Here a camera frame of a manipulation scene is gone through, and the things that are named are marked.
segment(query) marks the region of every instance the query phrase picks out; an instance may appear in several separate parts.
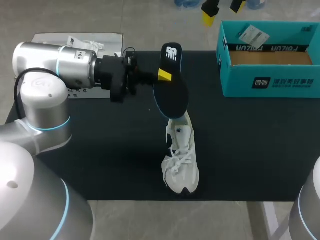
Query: blue object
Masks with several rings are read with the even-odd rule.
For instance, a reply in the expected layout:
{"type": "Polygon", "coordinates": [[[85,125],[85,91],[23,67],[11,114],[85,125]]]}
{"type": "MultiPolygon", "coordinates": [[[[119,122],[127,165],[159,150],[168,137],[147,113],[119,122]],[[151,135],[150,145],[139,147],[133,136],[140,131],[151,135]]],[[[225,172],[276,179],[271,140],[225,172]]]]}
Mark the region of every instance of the blue object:
{"type": "Polygon", "coordinates": [[[319,22],[222,21],[216,57],[223,95],[238,98],[320,98],[319,43],[319,22]],[[250,25],[270,36],[259,49],[239,39],[250,25]],[[234,65],[230,52],[235,51],[307,52],[312,64],[234,65]]]}
{"type": "Polygon", "coordinates": [[[175,5],[179,8],[184,6],[185,8],[195,8],[202,0],[174,0],[175,5]]]}
{"type": "Polygon", "coordinates": [[[247,0],[246,5],[249,9],[262,9],[266,5],[267,0],[247,0]]]}

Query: white paper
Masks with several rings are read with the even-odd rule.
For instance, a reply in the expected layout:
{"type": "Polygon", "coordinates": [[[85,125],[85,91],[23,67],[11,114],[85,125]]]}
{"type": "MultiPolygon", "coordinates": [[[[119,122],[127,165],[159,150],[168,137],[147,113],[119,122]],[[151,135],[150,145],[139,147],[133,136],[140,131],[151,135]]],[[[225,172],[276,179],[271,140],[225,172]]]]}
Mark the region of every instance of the white paper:
{"type": "Polygon", "coordinates": [[[269,38],[270,36],[268,34],[250,25],[239,39],[256,49],[259,49],[269,38]]]}

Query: new balance logo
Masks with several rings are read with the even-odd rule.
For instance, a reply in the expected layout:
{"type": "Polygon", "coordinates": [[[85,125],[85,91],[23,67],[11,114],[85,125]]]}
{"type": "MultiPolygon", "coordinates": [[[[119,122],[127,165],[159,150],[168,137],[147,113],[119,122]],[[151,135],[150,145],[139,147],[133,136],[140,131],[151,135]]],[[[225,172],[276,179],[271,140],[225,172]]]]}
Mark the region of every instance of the new balance logo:
{"type": "Polygon", "coordinates": [[[177,61],[177,49],[168,46],[166,48],[166,55],[165,56],[171,60],[177,61]]]}

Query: paper tag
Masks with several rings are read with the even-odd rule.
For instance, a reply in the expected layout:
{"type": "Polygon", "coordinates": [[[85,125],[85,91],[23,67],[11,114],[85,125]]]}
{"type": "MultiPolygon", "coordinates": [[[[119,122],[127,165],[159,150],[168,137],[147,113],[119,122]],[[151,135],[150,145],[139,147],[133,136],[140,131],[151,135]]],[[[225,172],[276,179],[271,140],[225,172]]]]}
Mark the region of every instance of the paper tag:
{"type": "Polygon", "coordinates": [[[79,39],[69,36],[68,41],[66,42],[67,47],[75,48],[75,49],[84,49],[86,47],[86,44],[83,41],[80,41],[79,39]]]}
{"type": "Polygon", "coordinates": [[[268,34],[250,25],[239,39],[256,49],[259,49],[269,38],[270,36],[268,34]]]}
{"type": "Polygon", "coordinates": [[[71,48],[91,50],[96,54],[98,54],[100,49],[104,48],[104,45],[101,43],[94,41],[81,41],[73,36],[68,37],[66,45],[71,48]]]}

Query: yellow object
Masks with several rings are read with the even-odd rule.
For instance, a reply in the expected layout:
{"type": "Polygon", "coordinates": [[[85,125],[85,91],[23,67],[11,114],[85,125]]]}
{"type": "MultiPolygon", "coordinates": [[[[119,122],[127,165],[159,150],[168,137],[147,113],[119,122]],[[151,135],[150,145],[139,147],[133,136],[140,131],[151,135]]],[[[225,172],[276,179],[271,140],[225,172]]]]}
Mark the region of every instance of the yellow object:
{"type": "Polygon", "coordinates": [[[172,75],[166,71],[163,71],[161,68],[159,68],[158,81],[171,82],[171,80],[172,80],[172,75]]]}
{"type": "Polygon", "coordinates": [[[245,5],[246,5],[246,1],[243,1],[243,2],[241,3],[241,6],[239,7],[238,13],[244,8],[245,5]]]}
{"type": "Polygon", "coordinates": [[[204,11],[202,11],[202,19],[203,19],[204,25],[206,27],[211,27],[215,21],[215,18],[216,18],[216,16],[210,17],[208,14],[206,14],[204,11]]]}

